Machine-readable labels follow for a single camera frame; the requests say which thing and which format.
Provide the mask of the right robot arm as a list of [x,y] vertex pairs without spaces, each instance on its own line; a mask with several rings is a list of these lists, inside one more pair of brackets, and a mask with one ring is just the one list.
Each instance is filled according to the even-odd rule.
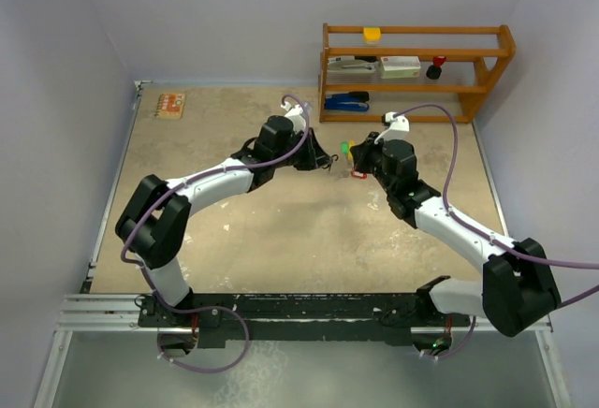
[[376,137],[371,133],[351,147],[355,171],[375,177],[398,219],[447,245],[481,275],[478,282],[440,277],[419,288],[416,314],[423,323],[437,325],[449,314],[478,316],[514,337],[560,307],[540,243],[499,235],[455,210],[419,178],[410,143]]

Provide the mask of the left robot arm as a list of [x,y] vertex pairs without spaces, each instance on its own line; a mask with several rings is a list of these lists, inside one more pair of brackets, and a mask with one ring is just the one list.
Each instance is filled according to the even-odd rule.
[[279,168],[327,169],[336,159],[322,149],[311,127],[273,115],[257,136],[218,166],[178,179],[144,177],[115,226],[124,244],[122,259],[135,254],[153,292],[162,298],[160,315],[181,326],[193,312],[193,290],[178,261],[188,220],[223,199],[255,191]]

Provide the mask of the green tagged key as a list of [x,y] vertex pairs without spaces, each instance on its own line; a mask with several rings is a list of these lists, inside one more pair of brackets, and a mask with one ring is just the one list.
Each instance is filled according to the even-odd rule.
[[352,165],[352,161],[351,161],[351,158],[350,158],[350,148],[349,148],[349,143],[348,142],[343,141],[341,143],[341,153],[342,153],[342,155],[344,157],[345,163],[348,166],[351,166]]

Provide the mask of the black s-shaped carabiner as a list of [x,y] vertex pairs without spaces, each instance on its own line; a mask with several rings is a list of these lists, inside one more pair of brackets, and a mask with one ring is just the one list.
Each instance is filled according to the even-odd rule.
[[337,154],[330,155],[328,157],[328,161],[322,167],[324,170],[330,171],[333,164],[339,160],[339,156]]

